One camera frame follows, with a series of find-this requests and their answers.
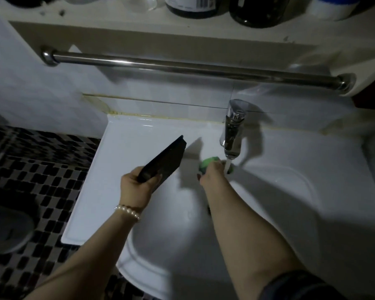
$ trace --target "black object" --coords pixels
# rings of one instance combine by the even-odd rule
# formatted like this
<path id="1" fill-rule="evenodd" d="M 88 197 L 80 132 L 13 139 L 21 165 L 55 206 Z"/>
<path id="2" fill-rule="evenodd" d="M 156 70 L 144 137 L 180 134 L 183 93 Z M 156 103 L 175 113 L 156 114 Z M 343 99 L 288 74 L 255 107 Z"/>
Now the black object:
<path id="1" fill-rule="evenodd" d="M 168 9 L 181 17 L 204 19 L 215 15 L 221 0 L 165 0 Z"/>
<path id="2" fill-rule="evenodd" d="M 238 23 L 255 28 L 279 23 L 289 0 L 231 0 L 229 12 Z"/>
<path id="3" fill-rule="evenodd" d="M 139 183 L 144 183 L 156 175 L 161 174 L 161 181 L 153 190 L 155 191 L 180 166 L 185 148 L 186 142 L 182 135 L 143 167 L 137 181 Z"/>
<path id="4" fill-rule="evenodd" d="M 8 3 L 23 7 L 23 8 L 34 8 L 41 6 L 42 2 L 50 3 L 54 0 L 6 0 Z"/>

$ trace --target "faucet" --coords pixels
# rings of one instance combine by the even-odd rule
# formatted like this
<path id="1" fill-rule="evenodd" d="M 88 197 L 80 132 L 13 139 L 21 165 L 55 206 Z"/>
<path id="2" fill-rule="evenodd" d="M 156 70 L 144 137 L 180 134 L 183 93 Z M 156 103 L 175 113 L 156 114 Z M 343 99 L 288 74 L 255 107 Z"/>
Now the faucet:
<path id="1" fill-rule="evenodd" d="M 225 129 L 220 137 L 220 145 L 224 147 L 225 156 L 233 160 L 240 155 L 243 122 L 246 117 L 248 102 L 229 100 L 225 117 Z"/>

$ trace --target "white ceramic sink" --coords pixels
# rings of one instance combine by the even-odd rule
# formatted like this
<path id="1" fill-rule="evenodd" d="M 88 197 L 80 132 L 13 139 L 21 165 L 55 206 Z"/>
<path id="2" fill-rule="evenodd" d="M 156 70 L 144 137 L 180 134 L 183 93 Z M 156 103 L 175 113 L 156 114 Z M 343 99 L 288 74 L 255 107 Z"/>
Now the white ceramic sink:
<path id="1" fill-rule="evenodd" d="M 153 194 L 117 262 L 135 286 L 166 299 L 236 298 L 205 194 L 199 160 L 223 156 L 224 126 L 150 117 L 109 117 L 62 242 L 83 244 L 110 216 L 120 177 L 181 134 L 180 168 Z M 228 176 L 304 264 L 346 295 L 375 295 L 375 184 L 359 139 L 293 130 L 245 130 Z"/>

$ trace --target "hand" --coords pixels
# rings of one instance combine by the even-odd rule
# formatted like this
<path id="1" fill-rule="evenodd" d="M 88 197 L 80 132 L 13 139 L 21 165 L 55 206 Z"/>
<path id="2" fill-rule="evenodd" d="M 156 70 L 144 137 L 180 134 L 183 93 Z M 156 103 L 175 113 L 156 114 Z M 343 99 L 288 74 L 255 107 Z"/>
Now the hand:
<path id="1" fill-rule="evenodd" d="M 136 212 L 142 212 L 149 204 L 155 186 L 160 182 L 161 176 L 157 175 L 145 183 L 136 181 L 143 166 L 136 167 L 129 174 L 121 177 L 120 205 L 125 205 Z"/>
<path id="2" fill-rule="evenodd" d="M 214 183 L 227 181 L 224 176 L 225 162 L 212 161 L 205 170 L 205 175 L 198 177 L 200 179 L 200 185 L 206 188 Z"/>

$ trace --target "mosaic tile floor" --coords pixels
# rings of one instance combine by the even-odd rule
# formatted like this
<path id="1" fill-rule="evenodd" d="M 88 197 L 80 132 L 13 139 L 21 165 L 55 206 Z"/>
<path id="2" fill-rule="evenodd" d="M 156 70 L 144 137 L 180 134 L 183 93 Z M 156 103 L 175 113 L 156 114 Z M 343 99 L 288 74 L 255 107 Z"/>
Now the mosaic tile floor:
<path id="1" fill-rule="evenodd" d="M 34 236 L 18 252 L 0 255 L 0 299 L 22 299 L 78 246 L 60 239 L 79 195 L 87 168 L 8 156 L 0 166 L 0 203 L 35 221 Z M 115 269 L 105 289 L 107 299 L 152 299 Z"/>

